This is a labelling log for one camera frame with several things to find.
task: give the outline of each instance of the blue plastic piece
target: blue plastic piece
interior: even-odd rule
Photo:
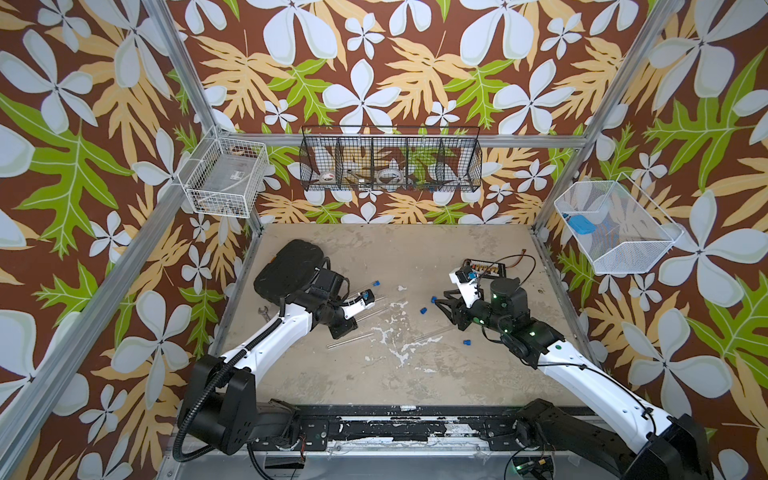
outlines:
[[[587,220],[584,215],[574,215],[573,217],[566,218],[565,221],[579,235],[588,235],[597,229],[594,223]]]

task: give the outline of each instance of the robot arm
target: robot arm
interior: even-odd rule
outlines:
[[[372,308],[373,305],[373,294],[370,291],[366,291],[361,292],[357,299],[353,300],[349,305],[342,305],[340,309],[344,320],[353,320],[355,315],[363,310]],[[224,362],[229,362],[238,352],[246,349],[258,336],[274,328],[274,331],[257,345],[258,348],[249,350],[240,361],[235,363],[236,369],[249,369],[253,373],[253,376],[256,377],[256,386],[259,385],[261,379],[272,365],[275,364],[277,359],[314,327],[312,314],[307,312],[305,307],[297,303],[287,305],[282,323],[277,327],[273,327],[273,324],[278,321],[280,321],[279,314],[275,315],[271,321],[261,327],[258,332],[254,333],[245,342],[242,342],[222,356]]]
[[[188,462],[213,449],[232,455],[256,437],[286,447],[296,442],[296,408],[275,400],[257,402],[256,386],[277,359],[318,324],[327,325],[334,339],[357,328],[355,315],[372,308],[375,297],[365,290],[351,300],[340,298],[345,281],[336,272],[316,269],[312,280],[288,295],[280,313],[249,339],[220,358],[205,355],[195,363],[179,411],[175,460]],[[224,386],[226,392],[216,391]],[[182,452],[187,433],[208,446]]]
[[[451,272],[451,281],[462,298],[445,292],[448,299],[436,302],[451,322],[462,330],[477,323],[499,333],[501,343],[511,353],[573,392],[615,432],[588,425],[548,402],[535,400],[519,412],[518,442],[523,439],[520,443],[524,446],[554,443],[626,480],[712,479],[703,427],[688,415],[675,419],[641,399],[586,359],[557,330],[532,318],[518,279],[494,280],[491,301],[485,302],[480,300],[478,279],[472,275],[468,266]],[[623,445],[616,445],[619,442],[614,440],[618,439]]]

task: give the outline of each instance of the cable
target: cable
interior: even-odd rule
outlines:
[[[515,258],[515,257],[528,257],[531,260],[533,260],[533,268],[531,268],[531,271],[528,272],[528,275],[526,275],[525,278],[520,282],[520,286],[523,286],[523,283],[525,283],[525,281],[528,280],[528,278],[533,274],[533,272],[536,271],[536,257],[534,257],[533,255],[528,255],[527,253],[516,253],[515,255],[507,255],[506,257],[502,257],[493,263],[499,263],[502,260],[507,260],[508,258]],[[485,275],[489,272],[490,269],[491,269],[491,266],[488,266],[488,268],[485,269],[485,272],[481,273],[480,276],[478,276],[478,284],[480,280],[482,280],[485,277]]]
[[[480,329],[482,330],[482,335],[485,337],[486,340],[488,340],[491,343],[504,343],[501,340],[491,340],[488,338],[488,335],[485,334],[485,326],[480,325]]]
[[[524,365],[532,366],[529,363],[523,361],[523,359],[520,359],[520,361],[523,362]],[[613,382],[613,384],[615,384],[620,389],[622,389],[624,392],[626,392],[627,395],[629,395],[640,406],[641,410],[643,410],[643,415],[642,415],[643,418],[645,418],[645,415],[648,415],[648,419],[650,420],[651,425],[653,425],[653,427],[654,427],[654,435],[657,435],[657,432],[656,432],[656,420],[654,420],[653,410],[648,408],[648,407],[646,407],[645,405],[643,405],[642,402],[637,399],[635,394],[632,393],[632,391],[630,391],[627,387],[621,385],[613,377],[607,375],[605,372],[601,372],[600,370],[593,369],[593,368],[591,368],[590,366],[587,366],[584,363],[578,364],[578,363],[559,362],[559,363],[539,363],[538,364],[538,368],[541,368],[542,366],[575,366],[575,367],[577,367],[579,369],[582,369],[582,370],[589,370],[590,372],[597,373],[598,375],[603,376],[603,377],[605,377],[608,380],[611,380]]]
[[[222,380],[224,380],[224,378],[229,375],[229,373],[235,368],[235,365],[240,360],[242,360],[243,357],[248,354],[248,352],[250,352],[256,345],[261,343],[264,339],[266,339],[268,335],[274,332],[275,329],[277,329],[277,327],[283,323],[284,316],[285,316],[285,299],[280,297],[280,316],[275,320],[275,322],[272,323],[272,325],[270,325],[269,327],[267,327],[267,329],[264,330],[255,339],[248,342],[248,344],[245,345],[245,348],[239,351],[234,357],[232,357],[232,359],[229,362],[225,363],[221,367],[221,369],[216,373],[216,375],[212,378],[212,380],[208,382],[207,385],[205,385],[205,389],[203,390],[203,393],[200,394],[200,397],[194,403],[194,406],[192,406],[190,411],[187,413],[184,419],[181,420],[181,423],[179,424],[179,432],[176,434],[176,438],[174,439],[174,448],[173,448],[174,460],[176,460],[179,463],[189,462],[190,460],[194,460],[214,450],[213,446],[206,445],[204,447],[201,447],[195,450],[194,452],[184,453],[181,451],[181,446],[184,444],[184,438],[187,436],[187,430],[189,430],[190,425],[192,425],[192,421],[194,421],[195,417],[197,416],[197,413],[203,408],[203,404],[208,400],[211,394],[213,394],[213,392],[216,391],[216,388],[222,383]]]
[[[246,449],[248,450],[250,462],[253,464],[253,467],[256,469],[259,476],[264,480],[274,480],[274,478],[270,477],[264,470],[262,470],[261,465],[259,465],[259,462],[256,460],[256,455],[253,453],[253,442],[248,442],[246,444]]]
[[[507,480],[507,471],[509,470],[509,464],[512,462],[512,459],[514,459],[516,456],[518,456],[518,453],[522,452],[525,449],[519,449],[517,452],[512,454],[511,457],[509,457],[509,460],[507,461],[507,466],[504,467],[504,480]]]

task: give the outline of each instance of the black pad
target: black pad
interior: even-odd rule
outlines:
[[[278,252],[253,281],[253,289],[265,300],[280,304],[287,296],[306,285],[323,264],[323,250],[304,240],[291,240]]]

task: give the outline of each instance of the black wire basket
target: black wire basket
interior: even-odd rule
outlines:
[[[299,152],[304,190],[473,192],[480,188],[482,152],[477,127],[305,125]]]

